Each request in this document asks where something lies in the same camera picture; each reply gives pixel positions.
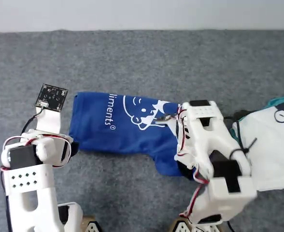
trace blue cloth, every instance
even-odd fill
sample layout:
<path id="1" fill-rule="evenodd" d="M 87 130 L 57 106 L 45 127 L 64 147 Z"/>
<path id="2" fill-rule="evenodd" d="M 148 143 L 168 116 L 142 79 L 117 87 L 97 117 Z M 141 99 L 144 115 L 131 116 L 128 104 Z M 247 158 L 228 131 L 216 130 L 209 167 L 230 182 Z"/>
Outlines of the blue cloth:
<path id="1" fill-rule="evenodd" d="M 177 140 L 169 127 L 154 122 L 177 107 L 145 97 L 81 92 L 74 99 L 70 136 L 84 151 L 148 154 L 159 173 L 181 176 L 174 160 Z"/>

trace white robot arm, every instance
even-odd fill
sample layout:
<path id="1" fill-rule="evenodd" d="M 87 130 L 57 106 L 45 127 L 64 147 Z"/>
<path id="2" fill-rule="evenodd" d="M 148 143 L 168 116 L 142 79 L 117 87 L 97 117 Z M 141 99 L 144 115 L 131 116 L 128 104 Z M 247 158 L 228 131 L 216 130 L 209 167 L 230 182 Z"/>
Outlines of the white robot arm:
<path id="1" fill-rule="evenodd" d="M 43 85 L 36 102 L 37 128 L 7 139 L 1 161 L 10 232 L 80 232 L 83 212 L 77 203 L 57 204 L 53 167 L 72 154 L 70 136 L 59 134 L 66 89 Z M 20 141 L 7 145 L 12 140 Z M 37 193 L 38 206 L 31 204 Z"/>
<path id="2" fill-rule="evenodd" d="M 180 214 L 193 224 L 192 231 L 199 231 L 196 227 L 214 231 L 214 225 L 230 220 L 256 197 L 249 162 L 230 136 L 215 102 L 185 102 L 177 114 L 167 115 L 157 123 L 168 125 L 177 137 L 174 159 L 182 173 L 200 183 L 189 206 Z M 211 162 L 209 155 L 215 150 L 226 160 Z"/>

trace white cloth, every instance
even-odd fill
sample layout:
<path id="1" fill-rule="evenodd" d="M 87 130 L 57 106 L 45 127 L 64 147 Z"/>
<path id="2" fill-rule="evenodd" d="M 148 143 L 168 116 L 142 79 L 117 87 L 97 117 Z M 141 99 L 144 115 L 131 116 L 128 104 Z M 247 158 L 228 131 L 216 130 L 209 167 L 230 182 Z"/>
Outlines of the white cloth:
<path id="1" fill-rule="evenodd" d="M 236 123 L 233 129 L 237 135 Z M 284 103 L 249 114 L 240 131 L 244 147 L 257 138 L 247 153 L 256 189 L 284 189 Z"/>

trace red wire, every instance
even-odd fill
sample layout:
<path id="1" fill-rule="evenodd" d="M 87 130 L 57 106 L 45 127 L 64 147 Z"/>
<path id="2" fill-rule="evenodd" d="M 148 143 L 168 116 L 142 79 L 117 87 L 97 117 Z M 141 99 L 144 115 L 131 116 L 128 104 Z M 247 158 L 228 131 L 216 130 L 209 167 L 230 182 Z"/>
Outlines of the red wire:
<path id="1" fill-rule="evenodd" d="M 59 136 L 59 135 L 55 135 L 55 134 L 38 134 L 38 135 L 43 135 L 44 137 L 54 137 L 54 138 L 62 138 L 62 139 L 65 139 L 69 142 L 68 139 L 62 137 L 62 136 Z"/>
<path id="2" fill-rule="evenodd" d="M 180 214 L 180 217 L 182 217 L 182 218 L 188 218 L 188 216 L 191 215 L 192 209 L 194 208 L 194 204 L 195 204 L 196 199 L 197 199 L 197 197 L 198 197 L 198 194 L 199 194 L 199 192 L 200 192 L 200 190 L 201 190 L 201 188 L 202 188 L 202 185 L 203 185 L 203 184 L 200 184 L 200 185 L 198 186 L 198 191 L 197 191 L 196 194 L 194 195 L 194 198 L 193 198 L 192 203 L 191 203 L 191 205 L 190 205 L 188 214 L 187 214 L 187 215 L 185 215 L 185 214 Z"/>
<path id="3" fill-rule="evenodd" d="M 195 174 L 195 178 L 202 181 L 205 185 L 207 185 L 210 181 L 206 180 L 206 179 L 201 179 L 201 178 L 197 178 L 197 175 L 199 174 L 199 169 L 197 170 L 196 174 Z"/>
<path id="4" fill-rule="evenodd" d="M 27 143 L 25 143 L 25 146 L 28 146 L 28 145 L 30 145 L 33 141 L 35 141 L 37 138 L 32 138 L 32 139 L 29 139 L 28 141 L 27 141 Z"/>
<path id="5" fill-rule="evenodd" d="M 182 146 L 181 146 L 181 150 L 184 148 L 185 145 L 185 128 L 184 128 L 184 117 L 182 118 L 182 126 L 183 126 L 183 140 L 182 140 Z"/>

